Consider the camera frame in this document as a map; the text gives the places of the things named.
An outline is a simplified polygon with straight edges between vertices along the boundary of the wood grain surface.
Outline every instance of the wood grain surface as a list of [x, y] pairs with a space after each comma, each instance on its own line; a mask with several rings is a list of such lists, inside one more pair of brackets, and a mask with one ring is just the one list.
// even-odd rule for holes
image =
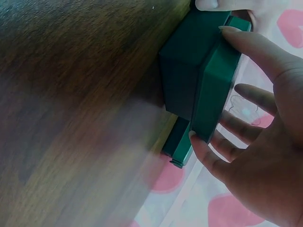
[[188, 0], [0, 0], [0, 227], [125, 227], [164, 161], [157, 52]]

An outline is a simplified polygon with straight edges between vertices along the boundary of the fingernail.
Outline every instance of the fingernail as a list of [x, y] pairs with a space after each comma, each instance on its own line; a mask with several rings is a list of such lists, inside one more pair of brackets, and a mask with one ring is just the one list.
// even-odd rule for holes
[[229, 114], [228, 114], [228, 111], [226, 111], [226, 110], [223, 110], [222, 111], [222, 114], [221, 114], [221, 119], [220, 119], [220, 121], [226, 121], [227, 119], [229, 118]]
[[196, 0], [196, 7], [198, 10], [208, 10], [218, 8], [217, 0]]
[[196, 132], [195, 132], [195, 131], [190, 131], [190, 132], [188, 133], [189, 138], [191, 138], [191, 137], [194, 136], [194, 135], [196, 135]]
[[219, 29], [224, 32], [241, 32], [240, 29], [231, 26], [219, 26]]

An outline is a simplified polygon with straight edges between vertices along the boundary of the bedsheet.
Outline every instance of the bedsheet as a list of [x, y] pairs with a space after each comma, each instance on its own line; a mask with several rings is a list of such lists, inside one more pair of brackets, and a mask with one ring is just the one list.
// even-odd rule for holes
[[[292, 54], [303, 57], [303, 1], [293, 0], [269, 33], [269, 39]], [[263, 71], [244, 56], [236, 83], [272, 91]], [[226, 110], [253, 125], [267, 127], [273, 117], [234, 91]], [[245, 147], [220, 125], [218, 130], [239, 147]], [[273, 227], [248, 211], [225, 185], [212, 177], [193, 154], [183, 169], [169, 163], [130, 227]]]

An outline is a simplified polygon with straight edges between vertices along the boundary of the finger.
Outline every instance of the finger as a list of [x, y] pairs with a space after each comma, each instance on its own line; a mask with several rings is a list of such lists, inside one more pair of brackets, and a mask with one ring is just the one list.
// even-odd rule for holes
[[255, 141], [263, 131], [263, 128], [252, 126], [225, 110], [222, 113], [220, 124], [247, 145]]
[[214, 132], [211, 144], [229, 162], [235, 160], [244, 151], [244, 149], [236, 147], [217, 130]]
[[196, 0], [197, 9], [207, 11], [251, 10], [255, 5], [254, 0]]
[[274, 83], [294, 67], [300, 58], [284, 51], [264, 36], [255, 32], [243, 32], [230, 26], [222, 26], [224, 38], [239, 52], [249, 56]]
[[273, 93], [248, 84], [237, 84], [235, 86], [235, 91], [272, 116], [276, 115], [277, 107]]
[[229, 163], [220, 159], [210, 147], [196, 135], [190, 137], [194, 152], [199, 161], [218, 180], [225, 182], [226, 174], [229, 170]]

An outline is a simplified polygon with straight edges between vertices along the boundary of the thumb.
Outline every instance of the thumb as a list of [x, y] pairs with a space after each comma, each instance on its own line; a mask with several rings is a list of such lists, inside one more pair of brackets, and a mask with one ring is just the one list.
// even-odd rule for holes
[[303, 60], [260, 34], [228, 26], [221, 29], [224, 38], [273, 82], [279, 115], [294, 141], [303, 146]]
[[289, 0], [196, 0], [201, 11], [247, 10], [253, 30], [263, 35], [267, 35], [288, 5]]

